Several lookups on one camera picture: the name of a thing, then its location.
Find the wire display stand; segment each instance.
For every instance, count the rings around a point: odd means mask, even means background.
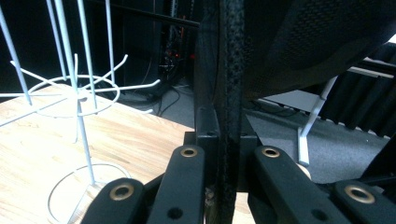
[[[87,169],[89,173],[89,179],[90,182],[87,186],[87,188],[83,192],[84,194],[87,193],[87,190],[89,187],[93,186],[99,186],[99,185],[104,185],[105,183],[102,183],[99,181],[97,178],[95,178],[95,174],[93,171],[93,166],[107,166],[107,167],[112,167],[115,168],[116,170],[122,172],[126,177],[130,177],[128,172],[118,166],[117,164],[112,164],[112,163],[106,163],[106,162],[101,162],[101,163],[92,163],[91,159],[91,154],[90,154],[90,149],[89,149],[89,144],[88,144],[88,139],[87,139],[87,133],[86,133],[86,128],[84,124],[84,117],[93,115],[93,114],[98,114],[107,108],[111,107],[114,103],[117,102],[117,100],[120,97],[120,91],[127,91],[127,90],[136,90],[136,89],[143,89],[143,88],[148,88],[148,87],[153,87],[156,86],[160,80],[156,80],[153,83],[147,84],[147,85],[137,85],[137,86],[126,86],[126,87],[119,87],[116,82],[115,82],[115,72],[123,66],[123,64],[126,62],[128,55],[125,55],[123,60],[114,66],[114,56],[113,56],[113,43],[112,43],[112,28],[111,28],[111,10],[110,10],[110,1],[106,0],[106,27],[107,27],[107,42],[108,42],[108,51],[109,51],[109,63],[110,63],[110,68],[109,72],[104,74],[103,76],[95,76],[93,74],[93,69],[92,69],[92,57],[91,57],[91,50],[90,50],[90,42],[89,42],[89,33],[87,30],[87,22],[86,22],[86,16],[85,16],[85,8],[84,8],[84,2],[83,0],[77,0],[78,2],[78,15],[80,19],[80,24],[81,24],[81,30],[82,30],[82,38],[83,38],[83,43],[84,43],[84,49],[85,49],[85,56],[86,56],[86,64],[88,68],[88,75],[79,75],[78,74],[78,56],[77,54],[73,55],[72,50],[70,47],[70,40],[69,40],[69,34],[67,30],[67,19],[64,15],[64,5],[63,5],[63,0],[54,0],[55,3],[55,8],[52,5],[51,0],[47,0],[47,6],[48,6],[48,12],[49,12],[49,18],[51,22],[51,27],[54,35],[54,40],[57,48],[57,53],[58,53],[58,58],[59,58],[59,63],[61,66],[61,72],[62,76],[61,77],[56,77],[52,79],[46,79],[43,78],[40,75],[37,75],[33,72],[30,72],[28,70],[25,70],[21,67],[21,63],[18,58],[17,51],[14,48],[14,44],[11,38],[11,34],[8,30],[7,23],[6,23],[6,18],[4,17],[2,8],[0,6],[0,25],[1,29],[3,32],[3,35],[5,37],[5,40],[7,42],[7,47],[9,50],[9,53],[12,58],[12,65],[15,67],[18,79],[21,84],[21,89],[23,93],[0,93],[0,97],[24,97],[27,102],[27,108],[28,110],[24,113],[21,113],[20,115],[6,119],[6,120],[0,120],[0,127],[4,126],[6,124],[9,124],[10,122],[16,121],[18,119],[22,119],[26,116],[29,116],[31,114],[39,114],[42,116],[50,117],[50,118],[65,118],[65,119],[74,119],[76,121],[76,135],[74,136],[74,142],[76,143],[78,141],[78,137],[81,138],[82,145],[84,147],[84,153],[85,153],[85,161],[86,165],[81,166],[74,171],[68,173],[64,177],[60,179],[60,181],[54,186],[52,191],[49,194],[48,197],[48,212],[49,212],[49,220],[54,223],[70,223],[73,221],[73,215],[76,213],[76,210],[78,208],[78,205],[76,208],[73,209],[71,212],[70,217],[67,220],[59,220],[59,218],[55,217],[53,215],[51,208],[50,208],[50,201],[52,197],[53,191],[62,183],[63,181],[66,180],[67,177],[76,174],[79,170]],[[32,88],[28,89],[24,75],[36,78],[40,80],[41,82]],[[79,87],[78,86],[78,81],[81,79],[88,79],[89,84]],[[65,85],[62,85],[61,83],[68,82],[71,85],[70,87],[66,87]],[[97,89],[95,88],[95,85],[100,83],[100,82],[105,82],[110,88],[101,88]],[[42,91],[37,91],[43,87],[46,86],[52,86],[56,88],[56,92],[42,92]],[[98,92],[107,92],[107,91],[112,91],[115,92],[115,97],[108,101],[104,100],[101,101],[100,97],[96,96],[96,93]],[[50,99],[53,99],[50,101],[50,103],[47,103],[45,105],[34,105],[34,102],[32,101],[32,97],[47,97]],[[59,104],[69,104],[72,105],[70,110],[66,111],[56,111],[56,112],[49,112],[48,108],[54,107]],[[87,108],[87,106],[83,107],[82,103],[87,104],[89,103],[90,106]],[[137,109],[132,110],[135,113],[142,113],[142,114],[147,114],[151,113],[152,110],[147,110],[147,111],[140,111]]]

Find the cable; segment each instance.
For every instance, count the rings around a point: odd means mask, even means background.
[[[163,97],[161,97],[160,102],[158,104],[158,111],[156,113],[157,116],[160,116],[161,113],[161,107],[163,106]]]
[[[258,102],[255,102],[255,101],[250,101],[250,102],[254,106],[253,106],[253,108],[247,108],[247,109],[256,110],[256,111],[259,111],[259,112],[262,112],[262,113],[275,115],[275,116],[278,116],[278,117],[281,117],[281,118],[291,117],[291,116],[294,116],[294,115],[296,115],[298,113],[298,111],[293,111],[293,113],[291,113],[291,114],[282,115],[281,113],[289,111],[290,109],[289,108],[285,108],[285,109],[281,109],[281,110],[278,110],[278,111],[269,111],[269,110],[263,108],[262,105],[260,103],[258,103]]]
[[[183,91],[183,90],[181,90],[181,88],[185,88],[185,87],[189,87],[189,85],[185,85],[185,86],[173,86],[173,88],[174,88],[176,91],[179,91],[179,92],[184,93],[184,94],[187,94],[187,95],[194,95],[194,93],[193,93],[192,91]]]
[[[163,109],[163,111],[161,111],[158,115],[158,117],[162,117],[163,113],[169,109],[169,107],[171,107],[172,105],[174,105],[179,99],[180,99],[180,93],[178,93],[178,91],[176,91],[175,89],[171,89],[172,91],[174,91],[175,93],[177,93],[177,98],[174,102],[172,102],[172,104],[170,104],[169,106],[167,106],[166,108]]]

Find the wooden table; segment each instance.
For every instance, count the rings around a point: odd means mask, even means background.
[[[49,98],[34,97],[34,105]],[[70,106],[65,103],[53,109],[63,111]],[[0,104],[0,121],[29,108],[23,98],[4,102]],[[136,114],[120,104],[85,117],[85,124],[92,161],[116,163],[143,184],[164,172],[172,151],[182,145],[184,132],[191,131],[166,119]],[[0,223],[49,223],[51,189],[64,174],[85,164],[80,138],[73,143],[75,131],[75,119],[38,114],[0,127]],[[88,181],[83,175],[72,179]],[[80,194],[81,189],[70,185],[60,191],[63,198],[53,198],[58,202],[51,206],[70,212],[67,203],[75,203]],[[234,223],[254,223],[246,201],[246,194],[238,195]]]

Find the round hole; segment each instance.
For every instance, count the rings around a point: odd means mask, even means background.
[[[168,217],[172,219],[179,219],[183,216],[183,211],[180,208],[174,207],[169,209]]]
[[[180,154],[184,157],[194,157],[198,154],[198,151],[194,148],[184,148]]]
[[[360,203],[374,203],[375,197],[372,193],[364,188],[354,185],[348,185],[345,188],[346,194],[353,200]]]
[[[314,216],[314,218],[316,218],[317,220],[320,220],[320,221],[326,221],[327,219],[329,219],[323,211],[318,210],[318,209],[313,209],[311,211],[311,214],[312,214],[312,216]]]
[[[118,197],[123,197],[125,194],[128,193],[128,189],[127,188],[120,188],[116,190],[116,196]]]
[[[114,201],[122,201],[131,197],[133,193],[134,193],[134,186],[125,183],[114,187],[110,191],[110,198]]]
[[[278,150],[273,149],[273,148],[269,148],[269,147],[263,149],[262,150],[262,154],[264,156],[271,157],[271,158],[276,158],[276,157],[280,156],[280,153],[279,153]]]

